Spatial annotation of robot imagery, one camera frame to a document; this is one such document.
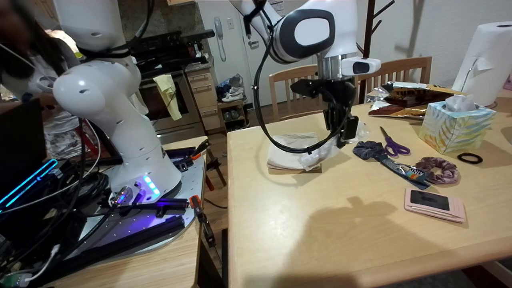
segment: pink phone case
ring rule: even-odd
[[[454,223],[465,223],[465,211],[464,211],[464,205],[462,205],[461,199],[441,195],[441,197],[448,199],[449,210],[446,211],[446,210],[438,210],[433,207],[411,203],[411,191],[414,191],[414,189],[408,189],[405,192],[405,205],[403,205],[405,210],[413,211],[413,213],[429,215],[433,218],[454,221]]]

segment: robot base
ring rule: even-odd
[[[163,151],[112,167],[105,175],[112,189],[110,203],[115,205],[155,203],[181,181],[181,173]]]

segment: cabinet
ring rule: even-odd
[[[205,130],[221,130],[217,93],[209,67],[187,71],[187,79]]]
[[[217,104],[224,131],[245,128],[249,123],[246,109],[243,106],[245,106],[243,99]]]

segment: floor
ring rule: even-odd
[[[273,122],[275,119],[272,117],[270,107],[262,109],[262,115],[265,122]],[[254,112],[249,111],[249,127],[257,125],[254,119]],[[214,157],[217,157],[221,163],[221,171],[227,181],[227,135],[225,133],[217,133],[209,136],[211,143],[211,152]],[[221,258],[222,258],[222,250],[221,250],[221,239],[222,239],[222,229],[227,229],[227,187],[221,183],[219,176],[216,175],[214,170],[208,171],[208,178],[214,184],[214,191],[209,191],[205,187],[203,192],[203,207],[205,213],[208,215],[208,219],[211,223],[211,227],[217,237],[217,250],[213,255],[213,259],[216,263],[216,267],[221,271]],[[456,271],[456,272],[448,272],[448,274],[440,274],[427,279],[419,279],[413,282],[405,282],[393,285],[395,288],[473,288],[472,282],[464,275],[464,272]]]

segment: blue light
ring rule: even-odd
[[[49,171],[53,171],[57,167],[57,162],[54,159],[49,159],[48,162],[43,163],[35,173],[32,173],[27,179],[24,179],[19,186],[16,186],[8,195],[5,195],[0,200],[0,205],[8,200],[11,195],[17,194],[6,207],[13,205],[21,195],[24,195],[33,184],[35,181],[40,181],[40,178],[46,176]]]

